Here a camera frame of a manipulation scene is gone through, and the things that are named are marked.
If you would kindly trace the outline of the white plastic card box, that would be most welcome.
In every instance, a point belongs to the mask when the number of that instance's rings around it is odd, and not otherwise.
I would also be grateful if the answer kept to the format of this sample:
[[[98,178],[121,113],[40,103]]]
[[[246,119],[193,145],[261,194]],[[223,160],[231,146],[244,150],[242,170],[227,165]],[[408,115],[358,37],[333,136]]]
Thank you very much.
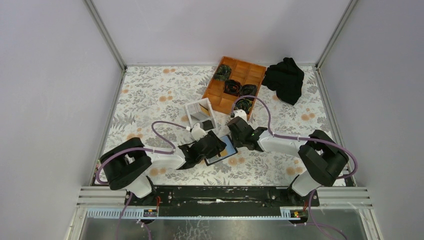
[[[205,131],[215,130],[217,127],[215,113],[208,98],[186,103],[184,110],[191,127],[199,124]]]

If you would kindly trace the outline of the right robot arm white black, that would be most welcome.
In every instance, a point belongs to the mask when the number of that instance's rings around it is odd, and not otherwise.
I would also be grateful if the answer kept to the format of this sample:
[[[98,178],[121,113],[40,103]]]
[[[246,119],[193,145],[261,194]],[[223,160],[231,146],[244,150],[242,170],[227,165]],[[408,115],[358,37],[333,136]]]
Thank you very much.
[[[349,161],[346,152],[322,130],[315,130],[307,137],[278,137],[266,127],[252,128],[239,116],[231,119],[227,126],[236,148],[282,153],[301,159],[306,170],[292,181],[286,193],[287,201],[293,206],[301,205],[312,190],[320,186],[331,187]]]

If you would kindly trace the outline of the black card in box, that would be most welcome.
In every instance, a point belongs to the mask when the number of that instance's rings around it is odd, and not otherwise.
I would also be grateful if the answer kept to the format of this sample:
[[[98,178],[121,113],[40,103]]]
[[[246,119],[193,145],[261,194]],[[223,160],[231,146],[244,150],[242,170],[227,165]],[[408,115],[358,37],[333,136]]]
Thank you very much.
[[[210,131],[210,130],[214,129],[215,127],[214,127],[211,120],[206,120],[206,121],[201,122],[201,128],[204,131]]]

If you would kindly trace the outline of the black crumpled cloth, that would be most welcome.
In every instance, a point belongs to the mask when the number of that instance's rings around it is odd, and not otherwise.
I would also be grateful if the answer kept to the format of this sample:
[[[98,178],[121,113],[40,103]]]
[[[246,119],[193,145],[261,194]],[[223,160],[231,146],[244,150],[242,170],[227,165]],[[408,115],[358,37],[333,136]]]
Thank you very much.
[[[274,91],[281,101],[294,106],[302,96],[305,73],[292,57],[270,65],[264,75],[262,85]]]

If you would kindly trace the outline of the dark rolled item right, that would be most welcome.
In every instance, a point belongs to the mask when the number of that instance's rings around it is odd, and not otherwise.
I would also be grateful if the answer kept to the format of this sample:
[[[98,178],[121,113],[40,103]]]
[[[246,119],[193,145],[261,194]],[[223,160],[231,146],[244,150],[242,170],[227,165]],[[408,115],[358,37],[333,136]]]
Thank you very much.
[[[258,86],[255,84],[245,84],[239,90],[239,96],[256,96]]]

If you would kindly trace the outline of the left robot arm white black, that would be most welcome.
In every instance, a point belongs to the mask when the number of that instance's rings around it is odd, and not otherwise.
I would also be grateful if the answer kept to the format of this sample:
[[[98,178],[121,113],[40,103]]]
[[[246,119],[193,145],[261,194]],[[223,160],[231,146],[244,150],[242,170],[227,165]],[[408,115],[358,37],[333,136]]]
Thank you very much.
[[[100,157],[98,170],[104,172],[106,180],[102,181],[98,174],[96,180],[108,185],[112,191],[125,189],[133,193],[142,205],[148,206],[155,200],[155,187],[147,175],[151,167],[191,169],[202,160],[220,156],[226,147],[224,140],[212,131],[199,140],[176,148],[146,146],[139,137],[133,137]]]

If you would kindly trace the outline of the black leather card holder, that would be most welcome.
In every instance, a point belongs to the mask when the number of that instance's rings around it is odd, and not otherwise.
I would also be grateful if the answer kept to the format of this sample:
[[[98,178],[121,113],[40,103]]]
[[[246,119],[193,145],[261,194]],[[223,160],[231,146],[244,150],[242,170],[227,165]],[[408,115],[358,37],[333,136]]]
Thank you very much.
[[[222,136],[220,138],[220,140],[222,142],[224,142],[226,144],[226,147],[223,151],[221,151],[220,153],[218,153],[216,156],[212,157],[212,158],[207,158],[205,159],[205,164],[207,166],[213,165],[215,163],[218,163],[224,159],[227,159],[235,154],[238,153],[238,150],[233,146],[233,141],[231,139],[231,137],[227,134],[225,136]]]

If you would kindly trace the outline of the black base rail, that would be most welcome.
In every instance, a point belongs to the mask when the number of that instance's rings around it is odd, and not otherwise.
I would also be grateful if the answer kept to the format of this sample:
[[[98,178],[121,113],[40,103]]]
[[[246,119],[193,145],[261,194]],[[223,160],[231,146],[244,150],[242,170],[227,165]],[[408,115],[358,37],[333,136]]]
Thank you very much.
[[[278,208],[302,210],[318,207],[318,194],[298,196],[282,186],[160,185],[146,197],[127,196],[134,207],[152,206],[167,213],[275,213]]]

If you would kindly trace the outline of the dark rolled item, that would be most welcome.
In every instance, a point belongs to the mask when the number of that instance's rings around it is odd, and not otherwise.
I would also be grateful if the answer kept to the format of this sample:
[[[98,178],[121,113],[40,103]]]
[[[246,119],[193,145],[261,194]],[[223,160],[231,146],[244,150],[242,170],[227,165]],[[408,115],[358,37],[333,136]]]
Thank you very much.
[[[225,82],[230,79],[232,68],[226,64],[220,64],[213,74],[213,79],[216,81]]]
[[[224,93],[232,96],[239,96],[242,85],[239,81],[229,79],[224,82]]]
[[[242,98],[234,105],[234,110],[243,110],[247,115],[250,114],[253,108],[253,101],[249,98]]]
[[[258,86],[255,84],[245,84],[239,90],[239,96],[256,96]]]

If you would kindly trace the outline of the dark rolled item middle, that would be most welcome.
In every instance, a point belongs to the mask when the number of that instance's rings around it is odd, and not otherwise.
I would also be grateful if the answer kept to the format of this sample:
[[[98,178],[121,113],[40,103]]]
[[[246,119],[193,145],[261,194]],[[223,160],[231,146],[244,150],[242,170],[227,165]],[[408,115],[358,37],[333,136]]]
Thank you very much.
[[[242,85],[239,81],[229,79],[224,82],[224,93],[232,96],[239,96]]]

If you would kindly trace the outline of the dark rolled item top left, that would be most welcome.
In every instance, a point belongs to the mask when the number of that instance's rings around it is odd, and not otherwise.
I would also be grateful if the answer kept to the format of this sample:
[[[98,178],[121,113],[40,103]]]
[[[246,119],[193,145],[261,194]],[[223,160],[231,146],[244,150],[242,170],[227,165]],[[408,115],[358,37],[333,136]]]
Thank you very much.
[[[220,64],[213,74],[213,79],[216,81],[225,82],[230,79],[232,68],[226,64]]]

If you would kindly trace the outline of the dark rolled item bottom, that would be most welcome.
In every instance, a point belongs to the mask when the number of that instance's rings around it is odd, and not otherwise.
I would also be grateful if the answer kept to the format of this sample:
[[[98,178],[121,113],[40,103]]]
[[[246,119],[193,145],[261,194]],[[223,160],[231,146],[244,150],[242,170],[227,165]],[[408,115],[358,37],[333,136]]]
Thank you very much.
[[[250,114],[253,108],[253,101],[249,98],[242,98],[234,105],[234,110],[243,110],[247,115]]]

